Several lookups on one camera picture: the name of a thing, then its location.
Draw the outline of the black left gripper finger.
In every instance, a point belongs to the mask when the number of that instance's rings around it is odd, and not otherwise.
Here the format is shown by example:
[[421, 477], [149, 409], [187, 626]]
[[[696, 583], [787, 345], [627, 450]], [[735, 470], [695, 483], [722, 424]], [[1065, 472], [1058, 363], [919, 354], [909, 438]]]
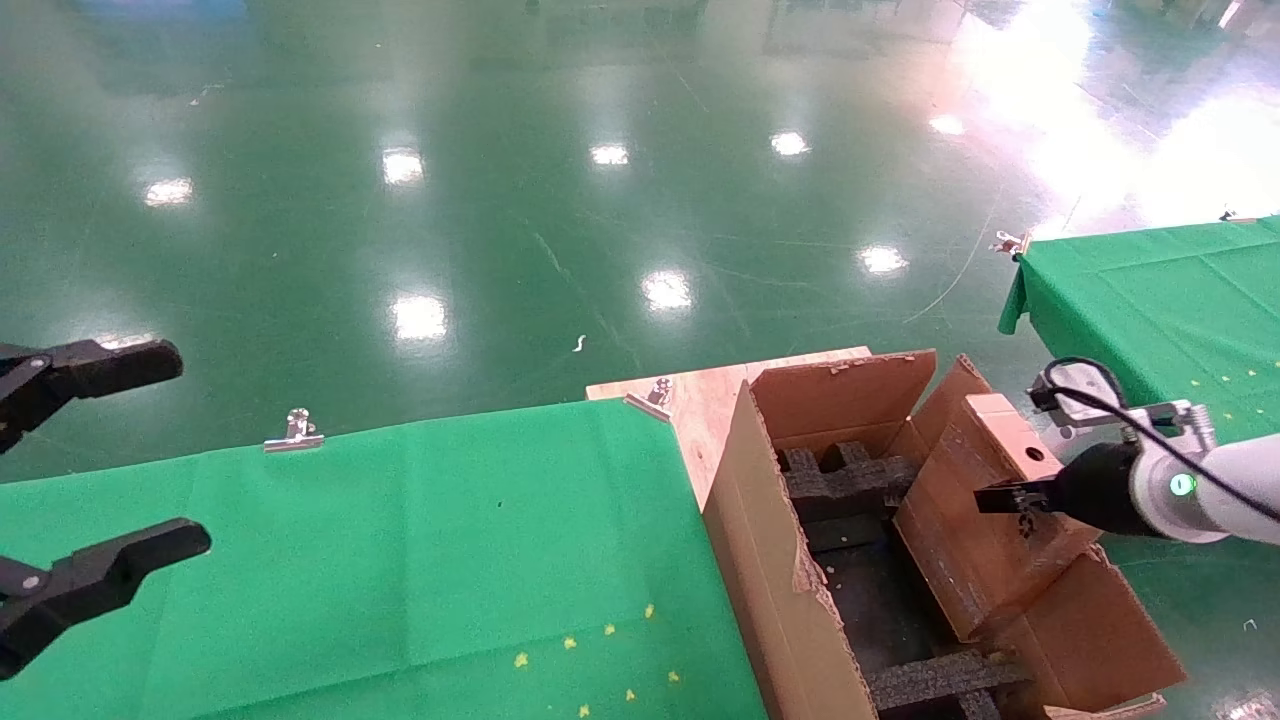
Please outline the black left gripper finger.
[[145, 579], [206, 553], [187, 518], [91, 544], [41, 569], [1, 557], [1, 678], [13, 679], [70, 628], [128, 606]]
[[1, 451], [73, 400], [101, 398], [173, 380], [184, 370], [174, 343], [148, 340], [109, 348], [93, 340], [46, 348], [1, 348]]

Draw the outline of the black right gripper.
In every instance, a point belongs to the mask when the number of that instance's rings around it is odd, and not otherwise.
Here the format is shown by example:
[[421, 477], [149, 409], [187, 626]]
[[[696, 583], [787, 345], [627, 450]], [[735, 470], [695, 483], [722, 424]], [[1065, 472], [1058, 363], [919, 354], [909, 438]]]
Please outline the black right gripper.
[[988, 486], [974, 491], [983, 514], [1061, 512], [1115, 536], [1147, 536], [1149, 523], [1132, 497], [1132, 471], [1140, 455], [1135, 443], [1098, 443], [1085, 448], [1052, 480]]

